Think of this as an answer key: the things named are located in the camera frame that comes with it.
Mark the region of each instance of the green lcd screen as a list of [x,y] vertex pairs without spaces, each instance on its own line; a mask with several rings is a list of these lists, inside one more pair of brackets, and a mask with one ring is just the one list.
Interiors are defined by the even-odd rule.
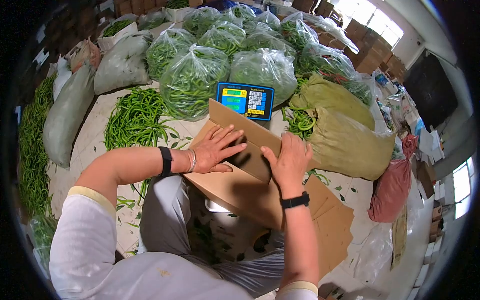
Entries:
[[227,102],[232,102],[232,103],[240,103],[240,98],[235,98],[235,97],[225,97],[225,100],[227,100]]
[[239,105],[233,105],[233,104],[227,104],[226,107],[231,108],[233,110],[239,110],[240,109]]
[[228,90],[228,91],[227,91],[227,95],[235,95],[235,96],[240,96],[240,95],[241,95],[241,91],[232,91],[232,90]]

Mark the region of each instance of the black wristband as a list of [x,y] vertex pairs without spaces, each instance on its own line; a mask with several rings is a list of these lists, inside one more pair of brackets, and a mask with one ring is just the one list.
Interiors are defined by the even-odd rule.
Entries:
[[161,177],[167,177],[170,175],[170,171],[172,168],[172,154],[170,153],[170,149],[167,147],[158,147],[160,149],[160,152],[162,153],[162,159],[163,159],[163,170],[162,174],[159,174]]
[[306,207],[308,207],[308,202],[310,202],[310,196],[307,194],[307,192],[303,192],[300,197],[284,199],[280,202],[284,209],[292,208],[299,205],[305,205]]

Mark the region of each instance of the digital scale display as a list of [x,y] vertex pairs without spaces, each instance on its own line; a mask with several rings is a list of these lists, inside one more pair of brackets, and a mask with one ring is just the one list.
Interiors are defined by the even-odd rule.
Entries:
[[273,95],[271,87],[220,82],[216,100],[249,119],[269,121]]

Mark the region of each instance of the gray pants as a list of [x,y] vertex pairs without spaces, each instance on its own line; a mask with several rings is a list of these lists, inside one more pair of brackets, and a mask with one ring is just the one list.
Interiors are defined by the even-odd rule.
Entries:
[[280,285],[283,260],[283,234],[272,232],[273,252],[251,261],[208,265],[191,255],[186,223],[190,219],[190,200],[181,176],[152,178],[142,208],[139,253],[168,252],[192,263],[207,266],[223,279],[238,284],[257,298]]

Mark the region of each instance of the white sleeve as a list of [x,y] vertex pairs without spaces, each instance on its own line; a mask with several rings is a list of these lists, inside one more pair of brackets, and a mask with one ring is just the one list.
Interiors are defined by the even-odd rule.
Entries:
[[275,300],[317,300],[317,286],[307,281],[287,284],[278,291]]
[[[87,192],[72,193],[75,188]],[[111,213],[115,208],[101,197],[93,190],[73,187],[63,203],[49,264],[52,284],[61,298],[83,298],[115,263],[117,232]]]

